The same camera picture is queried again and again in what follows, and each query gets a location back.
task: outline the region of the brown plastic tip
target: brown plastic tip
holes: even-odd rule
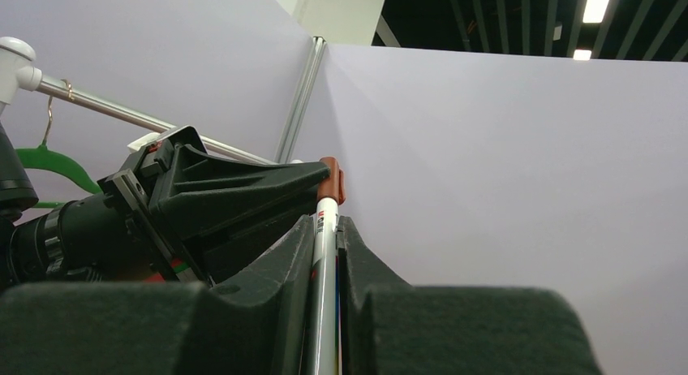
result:
[[[318,201],[323,198],[332,198],[337,201],[338,205],[341,205],[346,200],[344,171],[339,169],[339,163],[334,157],[323,157],[320,161],[329,167],[329,177],[320,182]]]

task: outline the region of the white wall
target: white wall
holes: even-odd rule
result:
[[[370,45],[385,0],[277,0],[313,36]]]
[[[28,42],[36,67],[75,88],[262,157],[275,154],[312,47],[274,0],[0,0],[4,36]],[[5,109],[15,147],[40,143],[47,99],[20,92]],[[148,133],[62,101],[54,117],[48,146],[94,179]],[[30,176],[42,199],[84,197],[57,175]]]
[[[334,155],[419,285],[549,287],[606,373],[688,373],[688,65],[332,45],[295,158]]]

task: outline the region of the ceiling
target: ceiling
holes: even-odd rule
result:
[[[586,0],[385,0],[382,19],[402,47],[688,62],[688,0],[609,0],[583,24]],[[561,36],[555,39],[558,28]],[[378,26],[373,45],[384,45]]]

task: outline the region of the gold hook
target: gold hook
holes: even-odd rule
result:
[[[67,85],[67,97],[70,101],[74,101],[74,90],[71,89],[71,83],[67,79],[62,79],[62,81]],[[45,128],[45,134],[43,135],[43,142],[41,145],[48,144],[48,135],[50,134],[50,128],[53,126],[53,96],[50,95],[48,98],[48,127]]]

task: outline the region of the white rack bracket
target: white rack bracket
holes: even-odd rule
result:
[[[13,37],[0,38],[0,102],[11,105],[19,88],[34,91],[43,73],[34,68],[36,51]]]

